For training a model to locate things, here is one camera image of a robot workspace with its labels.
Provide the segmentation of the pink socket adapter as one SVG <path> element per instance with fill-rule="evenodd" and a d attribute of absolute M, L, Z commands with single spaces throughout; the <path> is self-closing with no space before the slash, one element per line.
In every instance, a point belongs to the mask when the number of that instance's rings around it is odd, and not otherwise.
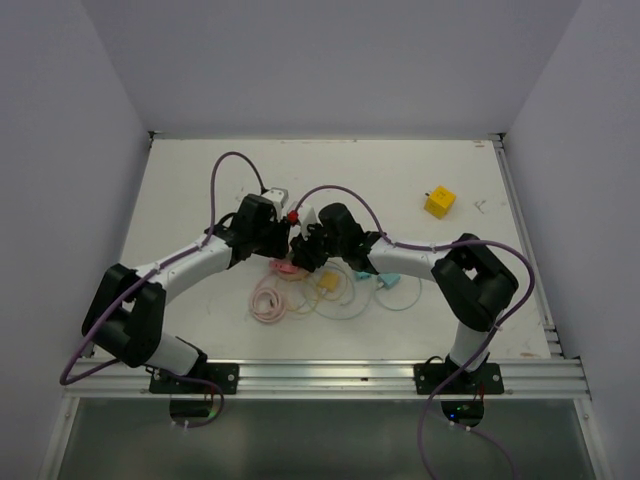
<path fill-rule="evenodd" d="M 269 268 L 275 272 L 279 272 L 285 275 L 293 275 L 298 271 L 298 268 L 287 260 L 272 259 L 269 262 Z"/>

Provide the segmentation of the round pink power strip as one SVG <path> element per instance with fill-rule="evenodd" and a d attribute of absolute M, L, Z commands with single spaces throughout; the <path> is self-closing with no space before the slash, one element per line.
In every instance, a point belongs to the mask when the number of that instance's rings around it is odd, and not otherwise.
<path fill-rule="evenodd" d="M 305 280 L 310 273 L 307 272 L 306 270 L 303 269 L 299 269 L 295 272 L 281 272 L 281 271 L 277 271 L 276 272 L 277 276 L 287 282 L 298 282 L 298 281 L 303 281 Z"/>

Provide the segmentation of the yellow cube socket adapter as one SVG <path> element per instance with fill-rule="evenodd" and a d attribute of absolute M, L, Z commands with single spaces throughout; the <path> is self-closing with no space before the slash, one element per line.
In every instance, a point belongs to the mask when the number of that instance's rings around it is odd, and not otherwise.
<path fill-rule="evenodd" d="M 451 210 L 456 195 L 446 187 L 439 185 L 426 196 L 424 210 L 437 219 L 443 219 Z"/>

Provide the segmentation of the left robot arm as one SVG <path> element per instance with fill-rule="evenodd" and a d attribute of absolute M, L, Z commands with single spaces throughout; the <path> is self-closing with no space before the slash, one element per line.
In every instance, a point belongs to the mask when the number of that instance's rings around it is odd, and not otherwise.
<path fill-rule="evenodd" d="M 236 211 L 169 256 L 135 268 L 110 267 L 82 324 L 84 338 L 128 367 L 155 373 L 154 393 L 234 392 L 237 367 L 217 370 L 201 349 L 165 333 L 165 309 L 186 290 L 252 255 L 284 258 L 287 199 L 281 189 L 248 194 Z"/>

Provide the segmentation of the light blue charger plug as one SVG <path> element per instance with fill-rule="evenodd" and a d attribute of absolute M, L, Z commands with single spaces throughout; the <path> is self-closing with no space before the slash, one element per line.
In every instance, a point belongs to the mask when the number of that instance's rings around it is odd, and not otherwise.
<path fill-rule="evenodd" d="M 382 273 L 377 276 L 378 289 L 389 290 L 394 288 L 399 281 L 401 280 L 401 276 L 397 273 Z"/>

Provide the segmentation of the yellow charger plug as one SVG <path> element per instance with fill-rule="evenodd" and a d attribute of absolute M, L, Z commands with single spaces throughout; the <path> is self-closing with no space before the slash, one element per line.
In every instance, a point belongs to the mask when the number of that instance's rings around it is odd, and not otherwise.
<path fill-rule="evenodd" d="M 317 282 L 322 292 L 333 293 L 340 284 L 340 276 L 333 271 L 326 271 Z"/>

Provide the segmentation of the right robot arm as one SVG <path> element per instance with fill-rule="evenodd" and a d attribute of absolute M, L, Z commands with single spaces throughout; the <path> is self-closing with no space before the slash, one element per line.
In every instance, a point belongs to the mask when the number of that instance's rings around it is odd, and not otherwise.
<path fill-rule="evenodd" d="M 372 276 L 398 274 L 435 283 L 458 327 L 445 358 L 451 389 L 468 392 L 481 380 L 489 356 L 485 341 L 509 306 L 519 283 L 489 248 L 472 234 L 462 235 L 451 249 L 427 245 L 394 245 L 377 231 L 366 231 L 342 203 L 316 213 L 311 207 L 286 215 L 301 233 L 291 240 L 292 263 L 310 272 L 331 258 L 353 271 Z"/>

